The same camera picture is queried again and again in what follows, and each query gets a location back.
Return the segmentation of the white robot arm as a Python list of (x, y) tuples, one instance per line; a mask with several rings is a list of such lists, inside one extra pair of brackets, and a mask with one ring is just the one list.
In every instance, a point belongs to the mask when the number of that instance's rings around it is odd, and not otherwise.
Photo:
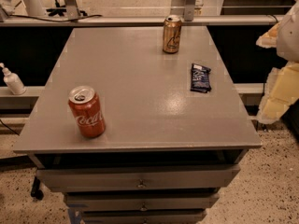
[(283, 68), (273, 68), (269, 73), (256, 116), (260, 123), (272, 124), (299, 99), (299, 2), (260, 36), (256, 45), (275, 48), (277, 55), (287, 61)]

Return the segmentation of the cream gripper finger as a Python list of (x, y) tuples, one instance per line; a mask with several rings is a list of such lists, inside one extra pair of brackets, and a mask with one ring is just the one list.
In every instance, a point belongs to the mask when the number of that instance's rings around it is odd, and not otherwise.
[(298, 99), (299, 63), (287, 62), (281, 69), (273, 68), (267, 77), (256, 119), (262, 124), (272, 124)]
[(279, 23), (272, 26), (257, 39), (256, 45), (265, 49), (275, 48), (277, 46), (278, 28)]

